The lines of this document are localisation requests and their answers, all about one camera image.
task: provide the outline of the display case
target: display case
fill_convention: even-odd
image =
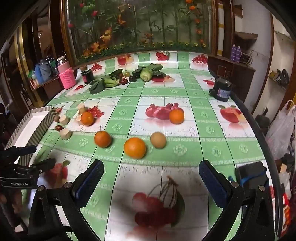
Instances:
[[[150,50],[209,53],[211,0],[62,0],[71,65]]]

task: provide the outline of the orange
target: orange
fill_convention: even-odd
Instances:
[[[132,158],[141,159],[146,153],[146,144],[142,139],[132,137],[124,143],[124,152]]]
[[[92,115],[92,113],[86,111],[84,113],[82,113],[81,115],[81,123],[86,125],[86,126],[90,126],[92,123],[94,122],[94,117]]]
[[[106,131],[98,131],[94,135],[94,143],[99,147],[106,148],[111,144],[111,141],[111,136]]]
[[[174,109],[169,114],[170,122],[173,124],[181,124],[184,121],[184,112],[179,109]]]

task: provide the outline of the blue gripper pad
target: blue gripper pad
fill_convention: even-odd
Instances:
[[[198,170],[216,205],[226,208],[231,194],[228,180],[218,173],[208,160],[201,161]]]
[[[78,208],[85,207],[104,174],[104,164],[94,160],[90,167],[73,182],[72,196]]]

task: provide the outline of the spray can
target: spray can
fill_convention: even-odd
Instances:
[[[240,49],[240,46],[238,46],[237,51],[235,53],[235,60],[234,60],[235,62],[238,62],[239,63],[241,53],[242,53],[242,51]]]
[[[230,55],[230,60],[234,61],[235,60],[235,54],[236,54],[237,48],[235,45],[231,47],[231,55]]]

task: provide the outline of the pink container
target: pink container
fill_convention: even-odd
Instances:
[[[69,68],[70,68],[70,64],[68,61],[62,63],[61,65],[58,65],[58,67],[57,67],[59,73],[64,73]]]
[[[76,85],[76,80],[74,77],[74,70],[72,68],[67,69],[65,72],[59,74],[59,77],[63,83],[64,88],[70,89]]]

